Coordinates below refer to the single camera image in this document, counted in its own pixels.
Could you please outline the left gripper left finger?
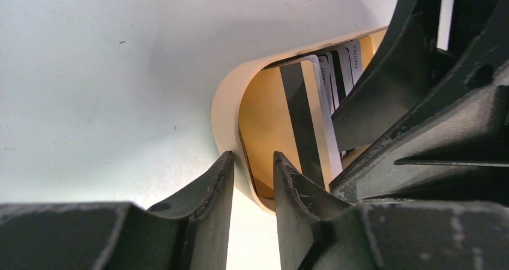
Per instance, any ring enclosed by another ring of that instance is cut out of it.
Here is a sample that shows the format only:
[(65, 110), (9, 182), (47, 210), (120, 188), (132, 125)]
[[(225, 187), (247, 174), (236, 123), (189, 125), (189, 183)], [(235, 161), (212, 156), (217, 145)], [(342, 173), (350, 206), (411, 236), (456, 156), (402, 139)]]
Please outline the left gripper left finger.
[(130, 202), (1, 205), (2, 269), (224, 269), (234, 155), (142, 209)]

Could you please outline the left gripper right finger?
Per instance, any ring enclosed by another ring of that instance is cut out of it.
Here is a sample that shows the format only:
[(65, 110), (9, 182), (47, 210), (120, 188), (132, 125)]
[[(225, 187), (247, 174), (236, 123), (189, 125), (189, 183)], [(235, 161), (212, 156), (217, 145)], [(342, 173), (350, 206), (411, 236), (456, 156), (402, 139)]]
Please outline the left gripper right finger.
[(349, 204), (274, 153), (282, 269), (507, 269), (508, 210), (491, 202)]

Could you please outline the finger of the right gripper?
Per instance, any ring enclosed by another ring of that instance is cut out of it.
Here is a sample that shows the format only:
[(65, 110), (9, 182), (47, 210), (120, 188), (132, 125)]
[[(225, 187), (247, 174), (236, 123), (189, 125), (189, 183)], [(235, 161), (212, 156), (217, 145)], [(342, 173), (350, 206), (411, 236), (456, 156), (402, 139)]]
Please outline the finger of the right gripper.
[(438, 47), (442, 0), (397, 0), (387, 31), (359, 81), (332, 115), (340, 151), (377, 141), (450, 69)]
[(375, 199), (508, 203), (508, 0), (454, 0), (445, 76), (330, 183)]

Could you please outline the oval wooden tray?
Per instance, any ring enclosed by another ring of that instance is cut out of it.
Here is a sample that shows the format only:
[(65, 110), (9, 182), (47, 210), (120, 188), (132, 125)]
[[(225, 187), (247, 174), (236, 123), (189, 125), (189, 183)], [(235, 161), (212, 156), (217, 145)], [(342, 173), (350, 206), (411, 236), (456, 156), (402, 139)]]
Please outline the oval wooden tray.
[(219, 152), (232, 151), (234, 153), (235, 188), (249, 198), (254, 204), (258, 205), (263, 211), (270, 215), (276, 214), (274, 202), (265, 202), (256, 194), (254, 182), (247, 169), (247, 162), (238, 131), (238, 112), (241, 100), (252, 78), (273, 62), (293, 58), (298, 55), (306, 55), (310, 52), (333, 47), (371, 34), (376, 35), (374, 47), (378, 48), (387, 29), (388, 26), (386, 25), (364, 32), (358, 31), (248, 61), (235, 67), (221, 81), (211, 106), (211, 128), (214, 140)]

